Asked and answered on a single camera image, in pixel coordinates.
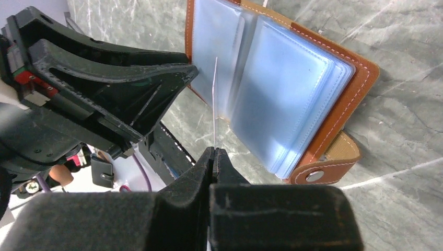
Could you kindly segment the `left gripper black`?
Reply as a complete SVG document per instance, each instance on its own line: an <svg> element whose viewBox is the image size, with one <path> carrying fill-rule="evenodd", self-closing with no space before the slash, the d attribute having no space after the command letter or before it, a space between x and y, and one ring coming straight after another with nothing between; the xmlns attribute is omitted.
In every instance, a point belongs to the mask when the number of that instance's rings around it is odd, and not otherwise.
<svg viewBox="0 0 443 251"><path fill-rule="evenodd" d="M197 68L185 53L95 40L29 6L7 18L1 80L1 193L83 144L119 156L150 134Z"/></svg>

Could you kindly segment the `brown leather card holder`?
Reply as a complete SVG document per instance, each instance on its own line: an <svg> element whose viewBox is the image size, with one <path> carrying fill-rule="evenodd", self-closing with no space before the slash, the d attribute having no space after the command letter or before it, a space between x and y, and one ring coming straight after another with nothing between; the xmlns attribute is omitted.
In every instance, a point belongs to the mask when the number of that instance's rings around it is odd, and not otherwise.
<svg viewBox="0 0 443 251"><path fill-rule="evenodd" d="M289 184L334 184L361 157L343 131L379 67L249 1L188 1L185 52L193 90L272 174Z"/></svg>

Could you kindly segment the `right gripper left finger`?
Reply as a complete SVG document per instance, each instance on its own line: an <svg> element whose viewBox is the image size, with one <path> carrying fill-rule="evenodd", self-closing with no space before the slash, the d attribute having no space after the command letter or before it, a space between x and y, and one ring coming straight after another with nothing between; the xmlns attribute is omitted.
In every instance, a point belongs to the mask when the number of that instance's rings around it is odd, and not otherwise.
<svg viewBox="0 0 443 251"><path fill-rule="evenodd" d="M1 250L206 250L214 153L158 192L39 195Z"/></svg>

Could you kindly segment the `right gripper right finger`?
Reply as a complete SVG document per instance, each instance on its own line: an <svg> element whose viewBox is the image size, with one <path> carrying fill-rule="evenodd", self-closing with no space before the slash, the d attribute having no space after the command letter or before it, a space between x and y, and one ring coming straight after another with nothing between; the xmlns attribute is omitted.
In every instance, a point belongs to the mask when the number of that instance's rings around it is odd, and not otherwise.
<svg viewBox="0 0 443 251"><path fill-rule="evenodd" d="M216 149L209 187L212 250L363 250L344 193L327 185L252 185Z"/></svg>

